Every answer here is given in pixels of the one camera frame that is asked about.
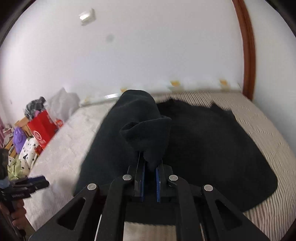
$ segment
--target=purple bag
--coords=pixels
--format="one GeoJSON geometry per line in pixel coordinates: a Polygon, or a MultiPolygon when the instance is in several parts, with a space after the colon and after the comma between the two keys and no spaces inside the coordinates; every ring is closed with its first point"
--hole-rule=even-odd
{"type": "Polygon", "coordinates": [[[15,131],[13,133],[13,141],[12,142],[15,146],[17,154],[20,154],[26,139],[27,139],[27,136],[24,133],[24,131],[20,127],[15,128],[15,131]]]}

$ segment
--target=metal screw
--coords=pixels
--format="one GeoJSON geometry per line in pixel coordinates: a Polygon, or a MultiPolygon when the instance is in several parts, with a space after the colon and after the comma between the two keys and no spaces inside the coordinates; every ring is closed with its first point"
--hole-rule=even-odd
{"type": "Polygon", "coordinates": [[[168,178],[169,178],[171,181],[176,181],[176,180],[178,180],[178,176],[176,176],[176,175],[170,175],[168,178]]]}
{"type": "Polygon", "coordinates": [[[209,184],[205,185],[205,186],[204,186],[204,189],[205,189],[207,192],[211,192],[211,191],[213,191],[213,187],[212,187],[211,185],[209,185],[209,184]]]}
{"type": "Polygon", "coordinates": [[[88,184],[87,189],[90,190],[90,191],[95,190],[96,189],[96,184],[94,184],[94,183],[88,184]]]}
{"type": "Polygon", "coordinates": [[[129,175],[129,174],[125,174],[125,175],[123,175],[123,180],[125,180],[125,181],[129,181],[130,179],[131,179],[131,175],[129,175]]]}

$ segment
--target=green cloth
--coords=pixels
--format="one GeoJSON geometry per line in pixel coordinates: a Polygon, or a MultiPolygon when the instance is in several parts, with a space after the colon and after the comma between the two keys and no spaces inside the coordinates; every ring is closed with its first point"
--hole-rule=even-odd
{"type": "Polygon", "coordinates": [[[30,173],[26,160],[20,160],[18,156],[16,156],[16,158],[8,157],[7,170],[9,180],[24,178],[30,173]]]}

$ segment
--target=pink curtain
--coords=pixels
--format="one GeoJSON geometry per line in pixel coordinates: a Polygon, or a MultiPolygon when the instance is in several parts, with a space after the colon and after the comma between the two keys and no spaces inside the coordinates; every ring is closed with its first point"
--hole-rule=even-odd
{"type": "Polygon", "coordinates": [[[0,117],[0,148],[4,146],[4,134],[3,134],[4,124],[0,117]]]}

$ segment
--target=pile of clothes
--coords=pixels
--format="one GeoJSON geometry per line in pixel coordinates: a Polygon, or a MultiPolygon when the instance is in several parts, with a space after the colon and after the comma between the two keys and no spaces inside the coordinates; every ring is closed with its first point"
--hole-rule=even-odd
{"type": "Polygon", "coordinates": [[[45,99],[41,96],[39,99],[32,100],[29,104],[26,105],[24,114],[29,121],[37,117],[42,111],[45,111],[44,103],[45,99]]]}
{"type": "Polygon", "coordinates": [[[139,152],[151,172],[163,161],[190,184],[211,184],[241,211],[277,189],[276,175],[231,110],[172,99],[156,104],[148,93],[128,90],[103,120],[74,195],[126,174],[139,152]]]}
{"type": "Polygon", "coordinates": [[[37,140],[34,137],[27,138],[24,131],[19,127],[14,130],[13,147],[16,149],[17,156],[15,158],[8,157],[9,180],[27,177],[38,158],[36,153],[37,140]]]}

